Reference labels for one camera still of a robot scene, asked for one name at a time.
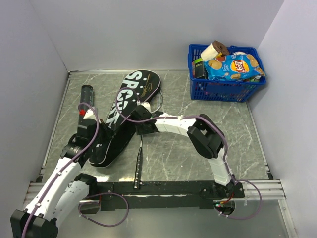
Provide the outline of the black racket bag SPORT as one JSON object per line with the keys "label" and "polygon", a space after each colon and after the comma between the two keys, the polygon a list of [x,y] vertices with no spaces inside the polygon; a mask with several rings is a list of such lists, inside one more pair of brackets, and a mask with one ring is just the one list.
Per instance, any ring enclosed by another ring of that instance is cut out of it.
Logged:
{"label": "black racket bag SPORT", "polygon": [[132,122],[126,120],[137,102],[150,102],[160,91],[161,78],[150,70],[137,70],[122,81],[106,121],[100,126],[100,136],[92,150],[89,163],[94,167],[109,166],[128,145],[136,132]]}

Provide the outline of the white badminton racket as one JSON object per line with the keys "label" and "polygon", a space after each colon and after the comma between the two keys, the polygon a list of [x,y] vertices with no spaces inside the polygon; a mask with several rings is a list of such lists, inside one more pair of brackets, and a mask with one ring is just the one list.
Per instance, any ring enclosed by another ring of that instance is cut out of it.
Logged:
{"label": "white badminton racket", "polygon": [[159,111],[163,105],[163,93],[161,90],[150,100],[150,112],[154,113]]}
{"label": "white badminton racket", "polygon": [[135,177],[134,177],[134,189],[139,189],[141,183],[141,173],[142,173],[142,163],[143,163],[143,135],[140,137],[140,147],[137,155]]}

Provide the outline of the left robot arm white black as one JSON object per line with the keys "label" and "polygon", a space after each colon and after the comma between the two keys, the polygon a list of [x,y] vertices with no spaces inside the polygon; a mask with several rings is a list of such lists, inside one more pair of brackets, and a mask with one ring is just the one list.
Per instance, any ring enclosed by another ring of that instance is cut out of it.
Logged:
{"label": "left robot arm white black", "polygon": [[33,200],[10,217],[15,238],[55,238],[65,218],[83,198],[98,193],[97,179],[80,170],[106,135],[105,124],[95,118],[79,123],[53,173]]}

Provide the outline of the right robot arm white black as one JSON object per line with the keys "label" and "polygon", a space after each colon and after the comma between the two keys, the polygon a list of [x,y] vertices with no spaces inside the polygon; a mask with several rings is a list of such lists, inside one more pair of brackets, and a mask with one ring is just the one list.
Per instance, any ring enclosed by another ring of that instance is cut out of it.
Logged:
{"label": "right robot arm white black", "polygon": [[228,197],[234,190],[235,178],[227,163],[227,142],[223,132],[205,114],[199,116],[172,116],[157,111],[150,113],[144,106],[137,106],[130,119],[138,135],[169,132],[186,136],[212,169],[217,194]]}

